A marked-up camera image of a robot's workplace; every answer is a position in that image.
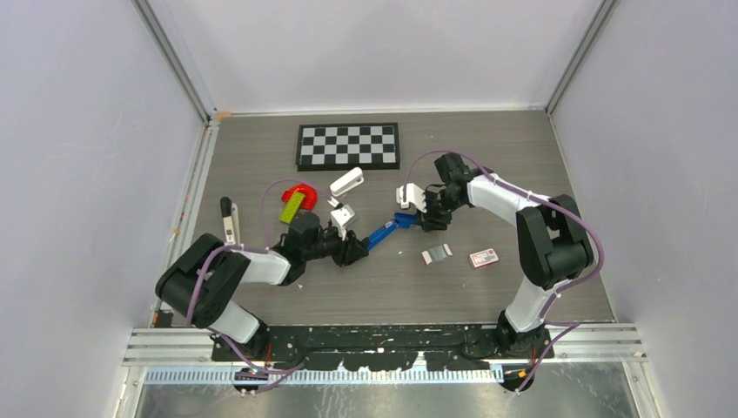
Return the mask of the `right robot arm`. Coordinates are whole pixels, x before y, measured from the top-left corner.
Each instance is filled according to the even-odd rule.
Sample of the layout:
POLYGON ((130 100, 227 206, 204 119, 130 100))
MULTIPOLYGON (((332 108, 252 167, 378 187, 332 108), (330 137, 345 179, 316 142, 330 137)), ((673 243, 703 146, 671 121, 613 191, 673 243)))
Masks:
POLYGON ((545 339, 544 319, 556 292, 594 262, 575 200, 527 192, 488 171, 466 165, 458 153, 434 161, 438 184, 426 187, 415 218, 426 232, 445 231, 462 206, 489 211, 515 227, 520 268, 518 292, 501 311, 491 336, 468 345, 472 357, 530 354, 545 339))

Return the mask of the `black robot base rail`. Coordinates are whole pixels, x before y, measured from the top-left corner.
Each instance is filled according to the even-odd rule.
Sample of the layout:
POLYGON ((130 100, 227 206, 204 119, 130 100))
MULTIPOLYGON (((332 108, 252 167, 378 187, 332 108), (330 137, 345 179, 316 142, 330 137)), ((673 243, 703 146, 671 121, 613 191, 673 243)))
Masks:
POLYGON ((433 372, 482 370, 491 360, 532 366, 552 337, 547 329, 514 337, 495 325, 261 326, 246 343, 214 337, 214 361, 268 361, 277 370, 406 371, 425 363, 433 372))

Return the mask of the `blue stapler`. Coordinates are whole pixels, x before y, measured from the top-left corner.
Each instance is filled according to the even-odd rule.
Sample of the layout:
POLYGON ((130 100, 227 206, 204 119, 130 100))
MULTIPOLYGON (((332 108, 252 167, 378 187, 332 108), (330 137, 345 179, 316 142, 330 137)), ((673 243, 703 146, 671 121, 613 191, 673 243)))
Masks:
POLYGON ((420 223, 416 219, 415 215, 396 212, 392 219, 388 220, 383 226, 368 236, 366 249, 370 252, 375 246, 381 243, 397 229, 408 230, 414 227, 420 227, 420 223))

